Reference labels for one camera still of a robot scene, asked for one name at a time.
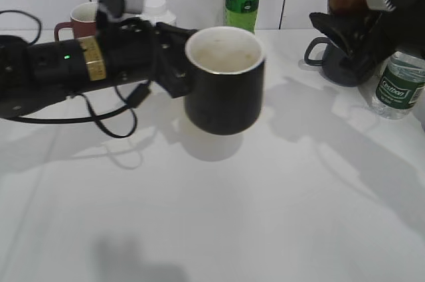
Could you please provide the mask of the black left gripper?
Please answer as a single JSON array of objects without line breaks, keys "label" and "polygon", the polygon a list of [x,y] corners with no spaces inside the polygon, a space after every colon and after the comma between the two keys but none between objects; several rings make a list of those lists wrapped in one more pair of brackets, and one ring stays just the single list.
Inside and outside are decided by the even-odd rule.
[{"label": "black left gripper", "polygon": [[153,25],[148,21],[126,19],[110,23],[99,30],[107,81],[116,85],[151,82],[157,65],[157,50],[160,50],[157,83],[171,98],[186,96],[191,91],[191,79],[189,61],[183,50],[197,32],[197,29],[158,22],[155,38]]}]

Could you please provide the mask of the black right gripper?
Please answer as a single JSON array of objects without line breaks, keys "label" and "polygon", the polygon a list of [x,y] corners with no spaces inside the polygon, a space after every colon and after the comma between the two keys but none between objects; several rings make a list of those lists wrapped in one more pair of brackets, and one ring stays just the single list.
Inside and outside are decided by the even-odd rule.
[{"label": "black right gripper", "polygon": [[368,10],[354,15],[310,13],[315,29],[341,49],[356,67],[373,67],[397,48],[424,58],[424,0],[396,0],[392,12]]}]

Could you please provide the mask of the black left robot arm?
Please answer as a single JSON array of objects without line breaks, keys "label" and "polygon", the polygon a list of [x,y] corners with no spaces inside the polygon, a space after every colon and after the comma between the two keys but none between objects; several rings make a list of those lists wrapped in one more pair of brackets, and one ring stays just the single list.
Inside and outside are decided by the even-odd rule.
[{"label": "black left robot arm", "polygon": [[171,97],[189,92],[185,44],[196,33],[139,18],[94,36],[30,44],[1,41],[1,118],[16,119],[94,90],[157,82]]}]

